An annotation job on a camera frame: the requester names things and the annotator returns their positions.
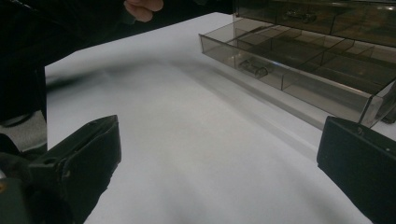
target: hand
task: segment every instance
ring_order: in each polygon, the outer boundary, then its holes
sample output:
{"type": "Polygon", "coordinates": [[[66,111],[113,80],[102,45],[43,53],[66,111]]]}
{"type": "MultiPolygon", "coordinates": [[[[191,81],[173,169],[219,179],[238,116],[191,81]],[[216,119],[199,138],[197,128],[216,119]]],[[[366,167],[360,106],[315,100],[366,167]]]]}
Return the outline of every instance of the hand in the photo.
{"type": "Polygon", "coordinates": [[[152,12],[163,8],[163,0],[126,0],[124,5],[137,21],[151,21],[152,12]]]}

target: white surface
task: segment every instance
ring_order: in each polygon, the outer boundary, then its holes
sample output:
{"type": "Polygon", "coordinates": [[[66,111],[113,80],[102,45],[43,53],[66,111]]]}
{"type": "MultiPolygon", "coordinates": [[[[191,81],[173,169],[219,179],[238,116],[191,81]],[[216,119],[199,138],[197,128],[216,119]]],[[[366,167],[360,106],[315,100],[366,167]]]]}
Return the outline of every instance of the white surface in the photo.
{"type": "Polygon", "coordinates": [[[49,92],[49,147],[119,116],[122,162],[87,223],[370,223],[317,167],[321,131],[248,86],[288,96],[201,53],[198,34],[230,22],[210,14],[47,67],[76,80],[49,92]]]}

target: plastic drawer organizer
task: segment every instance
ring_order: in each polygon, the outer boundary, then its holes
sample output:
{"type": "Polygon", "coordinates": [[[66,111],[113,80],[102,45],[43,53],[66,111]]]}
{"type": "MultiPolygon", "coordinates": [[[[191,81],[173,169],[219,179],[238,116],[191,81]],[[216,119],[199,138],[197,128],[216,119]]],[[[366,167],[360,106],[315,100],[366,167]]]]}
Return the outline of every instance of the plastic drawer organizer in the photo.
{"type": "Polygon", "coordinates": [[[205,55],[367,127],[396,106],[396,1],[235,5],[234,23],[200,35],[205,55]]]}

